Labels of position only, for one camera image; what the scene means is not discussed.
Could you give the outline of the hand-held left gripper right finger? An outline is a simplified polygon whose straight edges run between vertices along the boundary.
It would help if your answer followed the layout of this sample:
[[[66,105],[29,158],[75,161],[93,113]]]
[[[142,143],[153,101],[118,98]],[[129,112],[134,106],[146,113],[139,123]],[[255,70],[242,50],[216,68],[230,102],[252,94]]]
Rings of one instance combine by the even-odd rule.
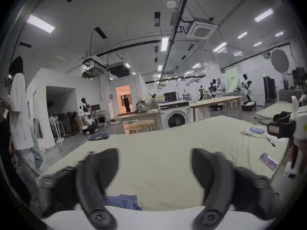
[[[270,180],[244,167],[235,167],[220,152],[210,153],[193,148],[191,167],[204,189],[204,210],[194,219],[193,229],[214,230],[229,207],[236,212],[251,213],[261,220],[280,214],[280,197]]]

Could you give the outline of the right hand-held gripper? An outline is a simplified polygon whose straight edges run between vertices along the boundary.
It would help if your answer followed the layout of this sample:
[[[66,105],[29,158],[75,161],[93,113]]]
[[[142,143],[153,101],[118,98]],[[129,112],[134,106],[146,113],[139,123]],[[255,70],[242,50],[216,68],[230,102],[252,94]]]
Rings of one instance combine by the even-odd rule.
[[[299,147],[297,160],[293,169],[288,162],[284,171],[284,176],[296,179],[299,174],[306,171],[306,147],[307,147],[307,107],[300,106],[296,96],[291,97],[292,111],[282,111],[273,117],[273,122],[267,125],[267,132],[278,139],[288,138],[287,148],[290,149],[292,143]]]

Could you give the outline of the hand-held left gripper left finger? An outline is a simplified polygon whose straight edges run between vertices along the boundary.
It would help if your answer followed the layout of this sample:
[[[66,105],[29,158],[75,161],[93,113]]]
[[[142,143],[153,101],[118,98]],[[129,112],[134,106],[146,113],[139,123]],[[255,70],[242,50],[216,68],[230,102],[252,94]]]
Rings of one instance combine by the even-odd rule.
[[[90,224],[98,230],[115,230],[117,221],[105,208],[106,189],[118,170],[118,150],[90,153],[76,166],[68,166],[40,180],[41,217],[73,210],[80,204]]]

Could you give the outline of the person's right hand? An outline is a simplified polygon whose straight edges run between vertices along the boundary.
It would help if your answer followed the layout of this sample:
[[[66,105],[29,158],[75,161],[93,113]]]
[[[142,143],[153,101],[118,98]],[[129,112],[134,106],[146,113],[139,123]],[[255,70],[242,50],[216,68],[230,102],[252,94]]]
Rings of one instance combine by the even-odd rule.
[[[291,158],[291,165],[290,168],[293,169],[297,160],[297,156],[298,156],[298,151],[299,151],[299,147],[292,143],[290,145],[290,158]]]

